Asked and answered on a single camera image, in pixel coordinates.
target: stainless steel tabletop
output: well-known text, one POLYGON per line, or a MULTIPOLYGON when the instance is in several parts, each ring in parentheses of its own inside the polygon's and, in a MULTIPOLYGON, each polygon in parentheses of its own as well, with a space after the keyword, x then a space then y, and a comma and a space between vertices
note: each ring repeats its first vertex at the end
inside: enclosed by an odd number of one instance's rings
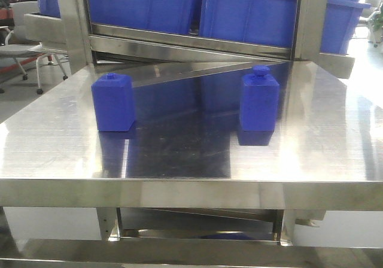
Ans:
POLYGON ((276 129, 241 146, 252 65, 82 69, 0 124, 0 206, 383 210, 383 110, 312 62, 272 65, 276 129), (133 77, 129 133, 97 131, 90 85, 105 71, 133 77))

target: office chair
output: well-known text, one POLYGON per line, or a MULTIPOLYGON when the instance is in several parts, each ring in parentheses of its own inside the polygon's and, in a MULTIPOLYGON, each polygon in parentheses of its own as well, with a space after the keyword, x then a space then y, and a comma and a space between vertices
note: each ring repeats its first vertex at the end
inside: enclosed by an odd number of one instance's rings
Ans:
POLYGON ((367 27, 369 29, 373 46, 376 48, 378 44, 373 33, 373 18, 382 13, 380 11, 382 0, 365 0, 365 3, 370 4, 371 7, 363 10, 357 27, 367 27))
MULTIPOLYGON (((43 93, 43 90, 41 89, 41 82, 40 82, 40 75, 39 75, 40 61, 43 57, 50 57, 51 54, 41 54, 39 52, 32 51, 31 49, 34 48, 35 45, 28 45, 28 44, 9 45, 9 40, 13 35, 21 42, 26 42, 26 43, 29 42, 29 40, 26 37, 24 15, 39 12, 37 2, 19 2, 19 3, 11 4, 11 6, 13 9, 14 29, 7 35, 5 39, 5 45, 0 46, 0 57, 10 57, 14 59, 14 61, 19 66, 21 72, 23 73, 23 80, 28 79, 28 74, 24 70, 21 63, 17 60, 17 58, 37 57, 37 60, 36 60, 37 83, 38 83, 37 93, 41 95, 43 93)), ((57 64, 60 66, 62 73, 64 74, 63 79, 66 80, 68 77, 65 74, 65 71, 60 62, 60 59, 55 54, 53 56, 56 59, 57 64)))

